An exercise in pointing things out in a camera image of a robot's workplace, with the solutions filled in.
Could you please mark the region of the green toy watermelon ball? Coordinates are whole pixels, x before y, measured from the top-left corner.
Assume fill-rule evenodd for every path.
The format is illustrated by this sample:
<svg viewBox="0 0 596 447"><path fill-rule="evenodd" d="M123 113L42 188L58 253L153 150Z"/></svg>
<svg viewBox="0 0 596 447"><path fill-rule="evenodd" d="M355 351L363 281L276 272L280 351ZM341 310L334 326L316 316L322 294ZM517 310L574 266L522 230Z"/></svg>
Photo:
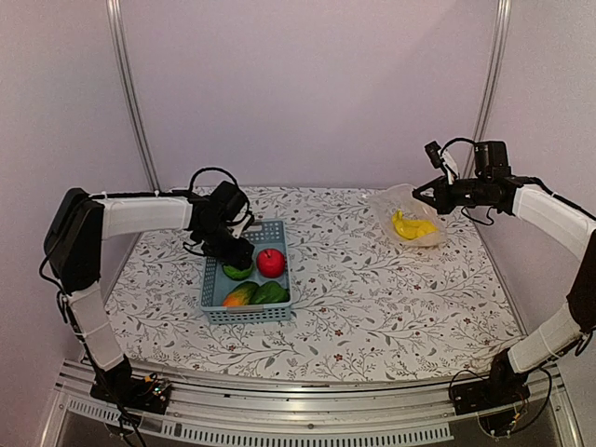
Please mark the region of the green toy watermelon ball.
<svg viewBox="0 0 596 447"><path fill-rule="evenodd" d="M230 279L240 281L249 278L254 270L254 264L251 264L246 269L238 269L232 265L225 264L223 266L223 273Z"/></svg>

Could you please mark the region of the red toy apple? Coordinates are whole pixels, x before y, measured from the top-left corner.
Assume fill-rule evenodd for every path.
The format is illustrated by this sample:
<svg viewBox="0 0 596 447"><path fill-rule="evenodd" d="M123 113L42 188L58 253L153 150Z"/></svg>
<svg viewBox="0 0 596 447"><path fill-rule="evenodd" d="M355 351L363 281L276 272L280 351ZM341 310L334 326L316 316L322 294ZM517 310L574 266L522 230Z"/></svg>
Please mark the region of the red toy apple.
<svg viewBox="0 0 596 447"><path fill-rule="evenodd" d="M257 254L256 266L263 277L278 278L285 271L286 258L277 249L264 249Z"/></svg>

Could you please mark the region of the clear zip top bag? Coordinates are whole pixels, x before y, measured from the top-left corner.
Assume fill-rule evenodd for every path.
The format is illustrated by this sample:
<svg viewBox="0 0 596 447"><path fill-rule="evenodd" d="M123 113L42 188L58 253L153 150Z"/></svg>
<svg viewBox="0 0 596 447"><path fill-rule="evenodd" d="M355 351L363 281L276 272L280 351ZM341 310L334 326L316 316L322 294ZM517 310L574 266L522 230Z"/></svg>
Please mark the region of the clear zip top bag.
<svg viewBox="0 0 596 447"><path fill-rule="evenodd" d="M393 242L406 247L430 248L446 238L437 212L413 197L410 184L373 192L368 202L383 233Z"/></svg>

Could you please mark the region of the yellow toy banana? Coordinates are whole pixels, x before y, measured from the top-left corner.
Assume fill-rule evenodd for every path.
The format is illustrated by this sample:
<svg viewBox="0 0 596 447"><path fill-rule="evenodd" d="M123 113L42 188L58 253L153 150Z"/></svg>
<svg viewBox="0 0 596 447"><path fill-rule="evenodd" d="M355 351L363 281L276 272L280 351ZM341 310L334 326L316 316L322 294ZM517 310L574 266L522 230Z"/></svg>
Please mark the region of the yellow toy banana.
<svg viewBox="0 0 596 447"><path fill-rule="evenodd" d="M401 210L397 210L392 215L392 223L396 233L406 240L415 240L439 231L438 227L429 220L405 219Z"/></svg>

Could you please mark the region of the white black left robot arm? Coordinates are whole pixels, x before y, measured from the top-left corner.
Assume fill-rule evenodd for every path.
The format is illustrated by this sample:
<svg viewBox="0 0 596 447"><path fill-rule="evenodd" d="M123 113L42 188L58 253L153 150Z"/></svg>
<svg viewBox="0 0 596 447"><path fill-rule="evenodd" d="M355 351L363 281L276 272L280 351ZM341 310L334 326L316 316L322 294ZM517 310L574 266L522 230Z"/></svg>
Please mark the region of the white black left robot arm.
<svg viewBox="0 0 596 447"><path fill-rule="evenodd" d="M150 375L136 378L116 340L100 285L103 241L157 230L184 230L202 256L238 270L252 265L253 245L241 233L253 222L249 200L236 183L210 194L192 189L90 195L70 189L44 240L42 278L58 289L58 306L95 371L91 396L127 409L163 414L170 385Z"/></svg>

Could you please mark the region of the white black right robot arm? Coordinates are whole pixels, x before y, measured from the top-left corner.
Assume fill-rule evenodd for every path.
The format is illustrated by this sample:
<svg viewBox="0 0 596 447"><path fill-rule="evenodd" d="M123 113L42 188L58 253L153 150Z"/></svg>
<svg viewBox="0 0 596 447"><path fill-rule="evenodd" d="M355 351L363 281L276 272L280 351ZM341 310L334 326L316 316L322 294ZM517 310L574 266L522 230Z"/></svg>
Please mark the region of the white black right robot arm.
<svg viewBox="0 0 596 447"><path fill-rule="evenodd" d="M487 377L451 382L449 398L457 414L483 412L530 398L531 373L545 370L569 352L582 354L595 333L595 217L574 202L549 189L535 176L513 173L507 146L502 141L464 142L472 149L474 172L457 171L449 148L457 144L430 142L425 152L440 177L413 190L413 198L439 214L457 208L488 208L523 221L545 237L551 247L565 251L564 260L575 262L575 277L562 282L554 261L535 268L537 277L528 291L549 293L560 307L520 341L496 354Z"/></svg>

